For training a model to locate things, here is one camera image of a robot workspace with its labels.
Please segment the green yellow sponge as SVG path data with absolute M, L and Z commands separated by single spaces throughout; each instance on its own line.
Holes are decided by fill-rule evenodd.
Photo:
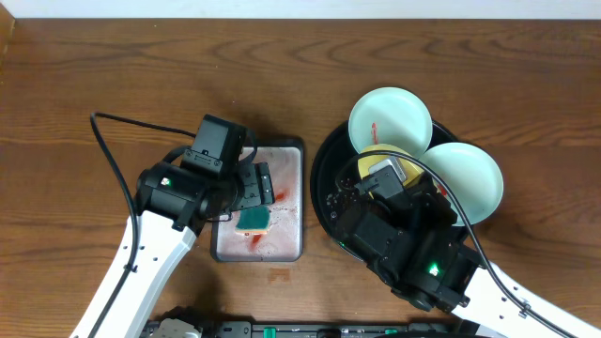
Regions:
M 235 230 L 243 234 L 264 234 L 270 227 L 270 210 L 265 206 L 247 208 L 239 213 Z

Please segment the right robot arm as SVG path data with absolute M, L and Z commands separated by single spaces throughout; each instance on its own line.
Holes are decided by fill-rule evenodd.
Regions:
M 598 328 L 538 297 L 466 246 L 452 227 L 456 213 L 429 177 L 409 188 L 396 179 L 368 177 L 338 189 L 344 208 L 332 237 L 412 306 L 438 308 L 505 337 L 599 336 Z

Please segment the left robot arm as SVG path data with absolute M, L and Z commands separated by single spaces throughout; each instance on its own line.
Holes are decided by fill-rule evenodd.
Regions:
M 75 337 L 137 337 L 205 223 L 274 203 L 266 163 L 222 179 L 161 161 L 139 177 L 134 213 Z

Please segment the yellow plate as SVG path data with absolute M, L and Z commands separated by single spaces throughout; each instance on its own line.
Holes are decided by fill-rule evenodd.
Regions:
M 362 150 L 362 153 L 376 150 L 389 150 L 408 155 L 407 151 L 397 146 L 387 144 L 367 146 Z M 416 164 L 405 159 L 399 159 L 387 155 L 372 155 L 358 160 L 358 169 L 360 177 L 365 178 L 368 175 L 374 174 L 377 170 L 377 165 L 383 161 L 390 164 L 393 164 L 393 161 L 395 161 L 396 164 L 400 166 L 400 168 L 403 170 L 403 173 L 405 174 L 405 179 L 403 181 L 403 186 L 405 188 L 409 188 L 412 185 L 415 185 L 419 181 L 419 177 L 424 172 L 424 170 L 418 167 Z

